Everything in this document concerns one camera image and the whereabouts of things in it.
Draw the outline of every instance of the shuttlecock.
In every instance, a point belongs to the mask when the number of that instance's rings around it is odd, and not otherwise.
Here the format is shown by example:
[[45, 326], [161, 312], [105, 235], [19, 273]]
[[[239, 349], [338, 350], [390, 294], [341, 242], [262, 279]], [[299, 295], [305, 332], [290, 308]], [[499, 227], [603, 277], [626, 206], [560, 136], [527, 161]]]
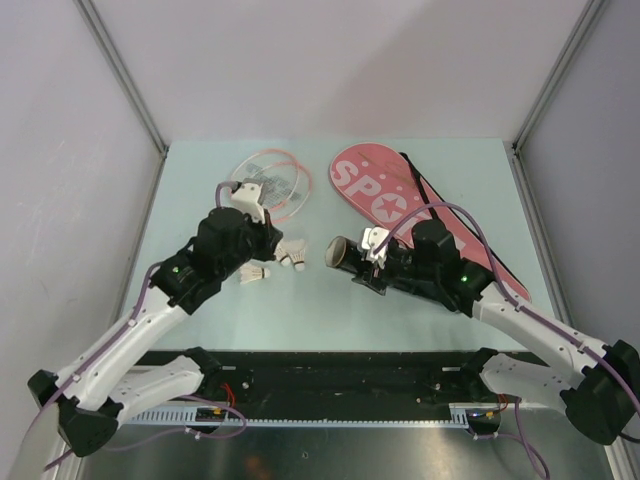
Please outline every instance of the shuttlecock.
[[307, 249], [307, 244], [304, 240], [294, 240], [292, 242], [285, 243], [284, 249], [289, 254], [289, 258], [291, 258], [291, 263], [293, 263], [293, 268], [296, 271], [301, 272], [304, 270], [304, 255]]
[[289, 253], [284, 248], [284, 242], [280, 242], [276, 246], [276, 260], [279, 261], [280, 264], [284, 266], [287, 266], [291, 263], [291, 258], [289, 258]]
[[269, 278], [271, 272], [268, 268], [258, 267], [250, 263], [245, 263], [240, 267], [240, 284], [244, 285], [255, 280]]

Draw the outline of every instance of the black cylinder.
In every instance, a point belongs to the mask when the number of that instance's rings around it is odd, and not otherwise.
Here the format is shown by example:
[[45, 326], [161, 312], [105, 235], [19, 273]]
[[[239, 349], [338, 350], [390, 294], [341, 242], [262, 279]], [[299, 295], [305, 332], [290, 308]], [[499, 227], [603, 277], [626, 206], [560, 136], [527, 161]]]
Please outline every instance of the black cylinder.
[[331, 240], [324, 256], [327, 267], [357, 274], [364, 270], [366, 262], [362, 259], [362, 252], [358, 250], [358, 244], [345, 237], [336, 237]]

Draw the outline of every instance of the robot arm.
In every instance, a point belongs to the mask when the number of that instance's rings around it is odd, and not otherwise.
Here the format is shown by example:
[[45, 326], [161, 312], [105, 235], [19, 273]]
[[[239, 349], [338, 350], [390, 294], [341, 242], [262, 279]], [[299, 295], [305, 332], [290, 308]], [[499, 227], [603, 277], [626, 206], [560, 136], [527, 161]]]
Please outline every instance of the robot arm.
[[249, 260], [274, 259], [282, 232], [261, 206], [261, 186], [238, 185], [235, 208], [213, 209], [175, 255], [149, 270], [134, 309], [58, 372], [28, 382], [42, 408], [59, 407], [59, 431], [77, 456], [100, 449], [132, 416], [167, 400], [210, 388], [220, 365], [202, 349], [135, 378], [123, 377], [166, 332], [217, 294]]
[[385, 241], [390, 235], [375, 227], [365, 229], [359, 243], [337, 237], [327, 250], [327, 266], [354, 275], [353, 282], [378, 294], [395, 288], [506, 333], [547, 366], [481, 349], [465, 370], [492, 392], [524, 397], [566, 414], [597, 443], [609, 445], [617, 438], [634, 415], [634, 405], [621, 385], [585, 351], [604, 358], [639, 397], [640, 358], [634, 348], [623, 341], [608, 346], [570, 328], [505, 285], [514, 305], [491, 271], [461, 258], [440, 220], [414, 225], [414, 248], [394, 238]]

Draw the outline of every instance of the gray wall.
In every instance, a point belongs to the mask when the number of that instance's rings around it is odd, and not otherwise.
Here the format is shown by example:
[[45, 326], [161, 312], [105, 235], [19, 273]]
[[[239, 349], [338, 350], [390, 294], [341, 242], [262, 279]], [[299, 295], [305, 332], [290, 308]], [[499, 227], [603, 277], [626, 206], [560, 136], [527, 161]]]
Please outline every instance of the gray wall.
[[2, 2], [1, 479], [37, 412], [29, 376], [113, 320], [159, 163], [73, 2]]
[[523, 152], [578, 328], [636, 348], [639, 19], [637, 0], [611, 2]]
[[241, 140], [512, 138], [586, 0], [95, 3], [167, 138]]

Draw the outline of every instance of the racket strings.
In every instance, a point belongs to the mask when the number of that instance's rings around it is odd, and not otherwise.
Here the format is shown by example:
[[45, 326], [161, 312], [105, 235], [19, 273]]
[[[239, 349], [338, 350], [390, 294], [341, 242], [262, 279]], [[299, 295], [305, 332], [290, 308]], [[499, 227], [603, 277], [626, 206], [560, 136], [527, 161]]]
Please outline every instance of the racket strings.
[[[277, 154], [288, 157], [287, 161], [276, 161], [266, 166], [260, 165], [259, 158]], [[281, 149], [265, 149], [254, 153], [231, 175], [235, 181], [251, 178], [262, 184], [262, 205], [271, 213], [280, 209], [277, 218], [272, 215], [274, 223], [281, 223], [297, 213], [311, 193], [311, 175], [290, 152]]]

